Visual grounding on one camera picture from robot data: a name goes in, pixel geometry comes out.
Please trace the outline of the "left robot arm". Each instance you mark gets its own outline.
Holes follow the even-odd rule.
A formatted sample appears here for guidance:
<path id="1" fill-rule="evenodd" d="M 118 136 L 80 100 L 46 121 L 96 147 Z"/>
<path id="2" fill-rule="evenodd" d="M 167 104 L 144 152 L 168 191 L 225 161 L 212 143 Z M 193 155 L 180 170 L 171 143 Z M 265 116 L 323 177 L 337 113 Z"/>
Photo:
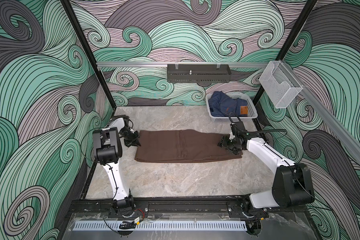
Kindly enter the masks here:
<path id="1" fill-rule="evenodd" d="M 112 205 L 117 213 L 129 214 L 135 211 L 134 198 L 121 171 L 123 156 L 122 141 L 129 147 L 139 147 L 140 135 L 134 131 L 130 117 L 115 116 L 105 128 L 93 131 L 95 162 L 103 166 L 113 190 Z"/>

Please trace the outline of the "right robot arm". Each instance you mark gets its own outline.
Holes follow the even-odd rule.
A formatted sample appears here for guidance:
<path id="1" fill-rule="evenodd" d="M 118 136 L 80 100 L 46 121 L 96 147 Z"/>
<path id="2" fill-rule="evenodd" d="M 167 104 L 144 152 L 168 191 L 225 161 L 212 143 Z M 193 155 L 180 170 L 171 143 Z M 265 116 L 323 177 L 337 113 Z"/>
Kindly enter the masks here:
<path id="1" fill-rule="evenodd" d="M 250 194 L 255 209 L 289 208 L 313 203 L 315 193 L 311 171 L 306 164 L 297 164 L 277 152 L 262 138 L 223 137 L 218 146 L 232 154 L 247 150 L 260 159 L 273 174 L 270 190 Z"/>

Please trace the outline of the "brown trousers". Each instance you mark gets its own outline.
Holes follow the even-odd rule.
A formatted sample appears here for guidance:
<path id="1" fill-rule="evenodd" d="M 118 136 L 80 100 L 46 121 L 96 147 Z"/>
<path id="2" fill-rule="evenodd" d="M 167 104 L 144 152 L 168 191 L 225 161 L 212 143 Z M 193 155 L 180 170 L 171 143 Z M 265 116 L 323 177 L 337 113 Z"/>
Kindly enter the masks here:
<path id="1" fill-rule="evenodd" d="M 240 159 L 218 146 L 225 135 L 195 130 L 140 131 L 135 160 L 142 163 L 208 163 Z"/>

